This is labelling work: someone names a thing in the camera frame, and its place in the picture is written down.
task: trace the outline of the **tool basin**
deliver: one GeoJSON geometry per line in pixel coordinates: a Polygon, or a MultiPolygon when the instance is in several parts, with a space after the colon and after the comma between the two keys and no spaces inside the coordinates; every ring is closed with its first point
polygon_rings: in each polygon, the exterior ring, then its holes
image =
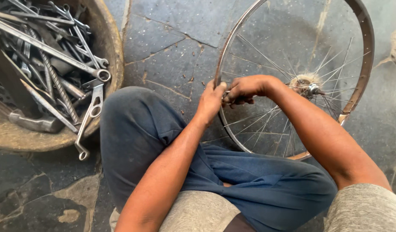
{"type": "MultiPolygon", "coordinates": [[[[47,0],[33,1],[47,4],[47,0]]],[[[118,90],[123,82],[123,47],[115,21],[103,0],[54,0],[57,5],[69,4],[71,12],[75,13],[79,3],[87,7],[80,21],[90,26],[94,34],[94,44],[91,47],[94,55],[109,61],[108,71],[112,75],[110,82],[104,88],[104,98],[118,90]]],[[[99,117],[93,119],[87,126],[84,137],[94,133],[99,128],[99,117]]],[[[11,151],[51,151],[70,146],[75,142],[76,134],[65,127],[58,134],[30,131],[9,122],[0,115],[0,149],[11,151]]]]}

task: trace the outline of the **skin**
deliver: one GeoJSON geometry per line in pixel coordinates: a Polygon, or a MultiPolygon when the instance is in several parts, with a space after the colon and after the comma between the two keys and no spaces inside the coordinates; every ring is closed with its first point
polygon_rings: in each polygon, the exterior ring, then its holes
{"type": "Polygon", "coordinates": [[[185,181],[201,136],[221,105],[232,103],[231,108],[235,108],[253,104],[254,95],[272,99],[283,110],[307,150],[334,178],[338,189],[370,183],[391,191],[384,173],[355,140],[328,114],[279,79],[264,75],[237,78],[221,102],[226,86],[224,82],[216,88],[214,81],[207,84],[194,118],[153,161],[128,198],[116,232],[158,231],[185,181]]]}

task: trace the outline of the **dark blue pants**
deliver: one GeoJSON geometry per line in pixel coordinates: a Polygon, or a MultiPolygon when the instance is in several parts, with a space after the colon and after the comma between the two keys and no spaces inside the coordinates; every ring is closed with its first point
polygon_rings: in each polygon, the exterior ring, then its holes
{"type": "MultiPolygon", "coordinates": [[[[101,117],[102,164],[119,212],[149,165],[185,126],[149,89],[126,87],[108,97],[101,117]]],[[[225,197],[257,231],[296,229],[329,207],[337,191],[312,165],[204,144],[195,152],[181,191],[186,190],[225,197]]]]}

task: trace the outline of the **pile of wrenches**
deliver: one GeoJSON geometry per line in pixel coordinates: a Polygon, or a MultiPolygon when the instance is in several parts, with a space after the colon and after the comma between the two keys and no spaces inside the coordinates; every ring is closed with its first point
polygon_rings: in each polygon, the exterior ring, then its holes
{"type": "MultiPolygon", "coordinates": [[[[109,62],[92,54],[94,35],[90,27],[79,21],[86,8],[79,4],[73,17],[67,4],[59,7],[52,1],[47,5],[5,1],[8,4],[0,9],[0,49],[20,76],[10,78],[21,82],[43,116],[28,118],[16,103],[5,105],[2,97],[0,111],[8,114],[12,123],[40,132],[57,133],[62,122],[77,134],[79,159],[86,160],[89,151],[80,140],[88,120],[100,115],[103,85],[111,79],[106,70],[109,62]],[[81,121],[78,114],[86,109],[81,121]]],[[[11,94],[19,90],[8,85],[0,88],[12,88],[8,91],[11,94]]]]}

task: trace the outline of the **hand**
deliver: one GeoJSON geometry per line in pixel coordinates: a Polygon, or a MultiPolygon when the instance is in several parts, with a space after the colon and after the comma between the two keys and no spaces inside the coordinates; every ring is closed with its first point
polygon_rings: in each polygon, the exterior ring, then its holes
{"type": "Polygon", "coordinates": [[[204,92],[201,95],[198,109],[194,116],[195,119],[197,119],[201,123],[205,123],[206,126],[209,126],[212,123],[212,119],[221,108],[221,98],[226,90],[227,84],[225,82],[222,82],[215,89],[214,87],[214,80],[208,82],[204,92]]]}
{"type": "Polygon", "coordinates": [[[272,83],[282,84],[278,78],[267,75],[236,78],[228,88],[230,92],[223,99],[223,104],[231,103],[231,108],[245,103],[254,104],[252,97],[254,95],[268,97],[268,89],[272,83]]]}

